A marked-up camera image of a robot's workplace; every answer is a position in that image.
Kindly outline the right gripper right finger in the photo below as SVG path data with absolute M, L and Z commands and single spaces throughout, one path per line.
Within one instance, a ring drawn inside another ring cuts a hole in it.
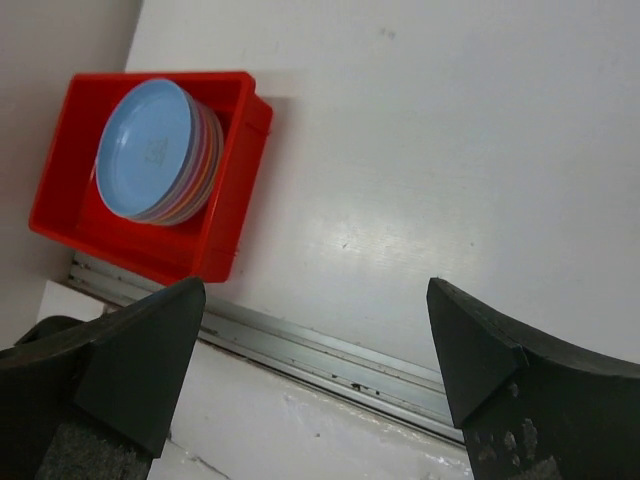
M 476 479 L 636 479 L 639 367 L 578 347 L 440 278 L 426 295 Z

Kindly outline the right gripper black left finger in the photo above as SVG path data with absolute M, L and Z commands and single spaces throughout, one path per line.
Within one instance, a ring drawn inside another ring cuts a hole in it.
M 145 479 L 163 451 L 204 313 L 198 277 L 127 307 L 86 350 L 61 335 L 1 355 L 4 479 Z

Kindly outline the blue plate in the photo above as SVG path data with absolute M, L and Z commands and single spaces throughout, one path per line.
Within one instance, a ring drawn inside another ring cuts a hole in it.
M 211 153 L 209 155 L 208 166 L 206 170 L 206 176 L 204 178 L 204 183 L 202 187 L 202 197 L 201 199 L 206 202 L 211 191 L 213 189 L 214 176 L 216 172 L 216 168 L 219 163 L 220 155 L 224 149 L 224 136 L 222 125 L 216 113 L 208 109 L 207 114 L 211 121 L 211 133 L 212 133 L 212 148 Z
M 177 180 L 192 144 L 186 92 L 166 79 L 131 89 L 111 113 L 96 154 L 99 194 L 115 215 L 154 207 Z

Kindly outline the pink plate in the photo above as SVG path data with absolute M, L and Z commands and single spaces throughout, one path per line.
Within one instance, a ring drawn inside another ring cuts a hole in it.
M 197 104 L 197 108 L 205 125 L 204 138 L 202 139 L 203 152 L 197 155 L 195 178 L 188 181 L 186 191 L 181 194 L 177 204 L 165 218 L 165 225 L 176 225 L 194 216 L 203 206 L 210 190 L 216 163 L 217 129 L 210 109 L 200 103 Z

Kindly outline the purple plate back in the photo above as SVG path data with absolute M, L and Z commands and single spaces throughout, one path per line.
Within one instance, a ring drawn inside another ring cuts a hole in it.
M 197 101 L 192 101 L 197 123 L 195 146 L 188 155 L 187 165 L 175 186 L 152 209 L 149 222 L 154 225 L 175 225 L 192 217 L 205 203 L 213 187 L 217 162 L 217 118 Z

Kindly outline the blue plate front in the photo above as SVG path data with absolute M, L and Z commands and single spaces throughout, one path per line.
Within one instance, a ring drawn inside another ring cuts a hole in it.
M 201 199 L 206 202 L 211 191 L 213 189 L 214 176 L 216 172 L 216 168 L 219 163 L 220 155 L 224 149 L 224 136 L 222 125 L 216 113 L 208 109 L 207 114 L 211 121 L 211 133 L 212 133 L 212 148 L 211 153 L 209 155 L 208 166 L 206 170 L 206 176 L 204 178 L 204 183 L 202 187 L 202 197 Z

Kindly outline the yellow plate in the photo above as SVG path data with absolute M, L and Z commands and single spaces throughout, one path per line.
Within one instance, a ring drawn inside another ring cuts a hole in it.
M 208 166 L 206 175 L 196 192 L 189 198 L 189 201 L 181 209 L 177 217 L 179 223 L 193 217 L 207 202 L 214 185 L 215 173 L 221 151 L 224 149 L 224 136 L 220 121 L 216 113 L 208 107 L 204 107 L 204 112 L 208 116 L 211 124 L 211 152 L 208 154 Z

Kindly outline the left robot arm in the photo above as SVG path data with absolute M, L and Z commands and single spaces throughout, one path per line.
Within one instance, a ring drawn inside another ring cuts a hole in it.
M 119 330 L 122 322 L 123 319 L 116 314 L 103 315 L 88 322 L 63 315 L 50 316 L 33 326 L 11 348 L 61 335 L 56 345 L 64 351 L 71 347 L 86 350 L 103 336 Z M 7 356 L 11 348 L 3 349 L 1 355 Z

